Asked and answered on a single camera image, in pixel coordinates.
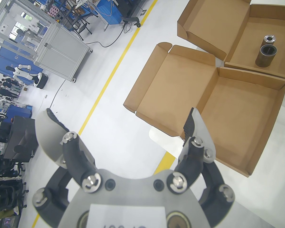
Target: gray metal panel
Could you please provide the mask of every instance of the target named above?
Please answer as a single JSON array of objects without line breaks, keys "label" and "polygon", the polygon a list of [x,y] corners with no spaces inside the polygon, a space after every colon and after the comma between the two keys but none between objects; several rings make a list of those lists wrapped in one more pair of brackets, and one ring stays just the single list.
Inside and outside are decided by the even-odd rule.
[{"label": "gray metal panel", "polygon": [[65,57],[48,49],[43,56],[40,64],[48,67],[47,70],[54,70],[60,74],[70,77],[76,64],[67,60]]},{"label": "gray metal panel", "polygon": [[[98,170],[102,177],[102,186],[95,193],[85,193],[79,189],[73,197],[60,221],[58,228],[77,227],[79,217],[89,211],[90,205],[128,205],[128,206],[164,206],[166,215],[179,211],[188,217],[191,227],[210,228],[208,220],[199,202],[190,189],[181,195],[169,191],[166,180],[173,171],[165,170],[150,178],[126,179],[116,176],[107,170]],[[105,189],[105,182],[114,179],[116,186],[112,191]],[[161,192],[154,189],[153,183],[161,179],[165,187]]]},{"label": "gray metal panel", "polygon": [[86,51],[86,46],[73,40],[70,33],[65,32],[63,29],[58,30],[51,45],[75,61],[81,61],[80,57]]}]

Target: floor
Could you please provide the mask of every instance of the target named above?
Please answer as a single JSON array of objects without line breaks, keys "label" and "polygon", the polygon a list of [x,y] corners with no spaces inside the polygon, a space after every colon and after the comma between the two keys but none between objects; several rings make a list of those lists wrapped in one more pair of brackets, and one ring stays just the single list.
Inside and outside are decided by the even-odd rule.
[{"label": "floor", "polygon": [[[98,168],[126,178],[151,176],[169,147],[163,144],[164,137],[160,141],[152,138],[151,126],[123,107],[125,98],[157,43],[170,42],[196,48],[176,36],[176,21],[188,0],[158,0],[153,5],[154,1],[142,1],[141,7],[147,9],[147,14],[140,16],[140,29],[132,26],[108,48],[102,48],[98,43],[91,45],[94,52],[76,83],[48,73],[48,83],[43,90],[29,87],[19,99],[33,105],[32,118],[50,107],[67,128],[81,133],[81,139],[94,156]],[[275,3],[275,0],[253,2]],[[278,2],[285,5],[285,0]],[[121,31],[119,25],[110,25],[103,32],[104,24],[95,17],[89,18],[89,22],[93,34],[82,33],[85,43],[100,41],[109,45]],[[280,111],[275,130],[285,133],[285,108]],[[246,201],[238,201],[219,227],[285,227],[285,137],[270,141],[272,147],[279,150],[280,160],[272,160],[276,150],[265,149],[260,163],[264,166],[263,171],[268,168],[267,175],[248,179],[229,171],[223,175],[231,182],[242,183],[241,188],[237,184],[235,191],[240,200],[246,198]],[[47,227],[41,218],[35,222],[37,212],[32,205],[32,196],[46,185],[57,166],[38,149],[26,169],[24,180],[30,192],[26,198],[28,207],[23,211],[19,227]],[[70,201],[79,187],[71,181],[68,188]],[[192,188],[197,198],[202,189],[203,182],[199,180]],[[262,191],[272,195],[259,196]]]}]

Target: cardboard box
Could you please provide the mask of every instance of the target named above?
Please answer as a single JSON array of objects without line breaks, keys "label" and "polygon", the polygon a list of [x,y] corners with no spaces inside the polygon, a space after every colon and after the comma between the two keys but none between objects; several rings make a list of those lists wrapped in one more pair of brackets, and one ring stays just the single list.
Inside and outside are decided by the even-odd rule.
[{"label": "cardboard box", "polygon": [[171,47],[155,47],[124,106],[166,134],[182,138],[190,109],[196,107],[214,141],[217,160],[248,177],[274,126],[285,79],[216,68],[212,54]]},{"label": "cardboard box", "polygon": [[[177,35],[227,62],[226,67],[285,78],[285,6],[250,5],[251,0],[190,0]],[[276,36],[269,67],[255,64],[265,35]]]}]

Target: black cable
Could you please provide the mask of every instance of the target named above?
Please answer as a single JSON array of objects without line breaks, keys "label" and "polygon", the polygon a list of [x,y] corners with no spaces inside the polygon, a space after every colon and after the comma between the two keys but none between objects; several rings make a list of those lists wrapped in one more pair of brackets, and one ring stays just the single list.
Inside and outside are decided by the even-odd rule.
[{"label": "black cable", "polygon": [[57,90],[57,92],[56,92],[56,94],[55,94],[55,96],[54,96],[54,98],[53,98],[53,100],[52,100],[52,103],[51,103],[51,105],[50,105],[50,107],[49,107],[49,108],[51,108],[51,106],[52,106],[52,104],[53,104],[53,102],[54,102],[54,99],[55,99],[55,97],[56,97],[56,95],[57,95],[58,91],[60,90],[60,88],[61,88],[61,87],[62,87],[62,85],[64,84],[64,82],[65,82],[65,80],[64,80],[64,81],[63,81],[63,83],[60,85],[59,89]]},{"label": "black cable", "polygon": [[121,30],[121,32],[120,32],[120,34],[119,34],[119,36],[115,39],[115,41],[114,42],[112,42],[110,45],[108,45],[108,46],[103,46],[100,42],[92,42],[92,43],[99,43],[102,47],[104,47],[104,48],[107,48],[107,47],[110,47],[113,43],[115,43],[116,41],[117,41],[117,39],[120,37],[120,35],[122,34],[122,32],[124,31],[124,27],[126,26],[126,24],[128,24],[128,23],[124,23],[123,25],[123,29]]}]

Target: blue machine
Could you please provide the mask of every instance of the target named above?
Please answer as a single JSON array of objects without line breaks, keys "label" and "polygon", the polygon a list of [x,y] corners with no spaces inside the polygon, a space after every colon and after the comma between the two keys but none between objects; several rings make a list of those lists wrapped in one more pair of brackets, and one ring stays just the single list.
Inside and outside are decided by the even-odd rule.
[{"label": "blue machine", "polygon": [[[4,41],[4,44],[8,45],[9,47],[15,49],[17,48],[14,45],[11,45],[7,42]],[[23,65],[31,65],[32,66],[32,70],[30,71],[30,73],[32,74],[38,74],[39,72],[42,72],[43,69],[39,68],[38,66],[34,65],[34,63],[25,58],[22,57],[10,50],[5,49],[4,47],[0,48],[0,73],[3,75],[7,75],[9,77],[13,77],[13,73],[11,71],[8,71],[5,69],[6,66],[12,66],[12,67],[16,67],[19,64],[23,64]],[[32,84],[33,81],[31,80],[27,80],[26,78],[23,77],[19,77],[19,79],[21,79],[25,84],[29,85]]]},{"label": "blue machine", "polygon": [[20,108],[20,107],[14,106],[14,105],[10,105],[7,112],[6,112],[7,119],[5,119],[3,121],[10,123],[11,119],[14,118],[16,115],[31,118],[32,107],[27,105],[26,108]]},{"label": "blue machine", "polygon": [[122,15],[113,1],[100,0],[95,10],[101,14],[101,16],[108,22],[108,24],[119,24],[122,20]]}]

